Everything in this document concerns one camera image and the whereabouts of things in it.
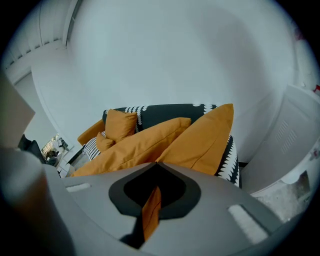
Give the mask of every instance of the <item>gray plastic surface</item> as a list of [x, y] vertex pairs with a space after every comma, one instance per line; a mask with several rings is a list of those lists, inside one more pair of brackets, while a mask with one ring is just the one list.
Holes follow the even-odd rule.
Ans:
[[[70, 196], [91, 221], [119, 239], [131, 233], [136, 219], [118, 212], [109, 199], [109, 188], [115, 181], [146, 165], [61, 181], [65, 187], [90, 184], [91, 187], [71, 192]], [[228, 212], [232, 205], [242, 205], [268, 234], [280, 227], [281, 222], [269, 209], [230, 182], [173, 164], [167, 165], [196, 181], [201, 188], [201, 198], [186, 217], [161, 220], [149, 240], [142, 245], [141, 252], [153, 255], [211, 255], [212, 252], [229, 255], [251, 247]]]
[[[52, 199], [72, 239], [75, 255], [148, 255], [105, 232], [77, 205], [66, 190], [57, 170], [49, 165], [44, 165], [44, 169]], [[108, 212], [105, 212], [105, 218], [108, 219]]]
[[65, 187], [89, 183], [91, 187], [71, 192], [70, 195], [90, 219], [110, 235], [120, 239], [132, 232], [136, 218], [119, 213], [109, 198], [109, 188], [115, 181], [147, 165], [148, 163], [144, 163], [130, 169], [100, 175], [64, 178], [62, 181]]
[[281, 226], [263, 204], [230, 182], [173, 164], [174, 170], [196, 181], [201, 198], [191, 212], [180, 219], [161, 220], [141, 251], [154, 255], [230, 255], [252, 246], [228, 212], [242, 205], [268, 233]]
[[[37, 237], [34, 244], [42, 245], [52, 255], [73, 256], [72, 240], [48, 189], [44, 168], [49, 165], [41, 164], [29, 152], [14, 149], [0, 149], [0, 163], [0, 193], [17, 214], [7, 218], [6, 207], [3, 207], [4, 228], [11, 226], [14, 232], [21, 228], [23, 234], [30, 234], [29, 239]], [[29, 230], [19, 227], [20, 221], [25, 222]]]

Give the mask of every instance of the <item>floor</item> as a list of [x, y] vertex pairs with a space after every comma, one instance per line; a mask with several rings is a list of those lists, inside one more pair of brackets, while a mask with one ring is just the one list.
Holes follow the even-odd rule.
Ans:
[[[76, 171], [88, 161], [87, 155], [82, 153], [71, 165]], [[72, 173], [73, 171], [69, 172], [67, 177], [70, 177]], [[296, 183], [286, 185], [266, 196], [257, 197], [256, 199], [271, 209], [285, 223], [307, 209], [309, 198], [306, 195], [308, 192], [308, 176], [307, 174], [303, 174]]]
[[74, 167], [74, 171], [69, 171], [66, 177], [70, 177], [76, 170], [84, 166], [87, 162], [89, 162], [88, 156], [85, 153], [79, 155], [71, 165]]

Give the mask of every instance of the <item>white wall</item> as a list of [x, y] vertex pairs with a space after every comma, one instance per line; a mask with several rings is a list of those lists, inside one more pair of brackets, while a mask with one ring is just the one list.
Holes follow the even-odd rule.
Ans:
[[306, 40], [299, 40], [295, 44], [298, 69], [298, 85], [314, 90], [320, 85], [320, 69], [317, 59]]
[[47, 43], [61, 40], [68, 32], [72, 3], [77, 0], [42, 0], [25, 17], [3, 52], [1, 67], [8, 68], [21, 56]]
[[24, 134], [27, 139], [31, 141], [36, 140], [39, 148], [42, 149], [43, 146], [57, 134], [57, 131], [49, 121], [44, 108], [40, 103], [32, 74], [30, 73], [21, 79], [15, 85], [15, 88], [35, 112], [35, 115], [26, 127]]
[[293, 43], [285, 13], [269, 1], [83, 0], [67, 47], [100, 116], [126, 106], [233, 103], [232, 134], [248, 161], [294, 82]]
[[32, 61], [32, 76], [41, 104], [51, 123], [74, 151], [77, 138], [102, 117], [92, 107], [94, 98], [75, 75], [66, 48], [50, 49]]

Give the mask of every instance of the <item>ceiling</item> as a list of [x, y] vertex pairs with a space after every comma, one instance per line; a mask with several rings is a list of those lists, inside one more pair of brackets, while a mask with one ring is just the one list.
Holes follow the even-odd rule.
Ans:
[[43, 45], [63, 39], [66, 21], [68, 21], [68, 32], [75, 8], [71, 9], [71, 6], [75, 6], [77, 2], [77, 0], [41, 1], [24, 19], [7, 45], [1, 60], [2, 68], [7, 69], [21, 57]]

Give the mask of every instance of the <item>orange pillow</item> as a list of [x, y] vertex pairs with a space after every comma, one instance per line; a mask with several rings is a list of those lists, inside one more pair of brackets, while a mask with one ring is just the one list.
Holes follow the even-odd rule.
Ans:
[[126, 137], [79, 168], [72, 176], [109, 173], [154, 162], [190, 123], [190, 118], [174, 118]]
[[105, 136], [118, 143], [135, 134], [137, 112], [125, 113], [109, 109], [105, 121]]
[[161, 191], [157, 186], [153, 189], [149, 199], [142, 208], [142, 228], [144, 241], [147, 241], [159, 224], [161, 209]]
[[156, 160], [214, 175], [226, 149], [234, 119], [232, 104], [200, 117]]
[[106, 151], [111, 148], [115, 142], [112, 139], [106, 138], [100, 132], [98, 132], [95, 140], [95, 145], [100, 152]]

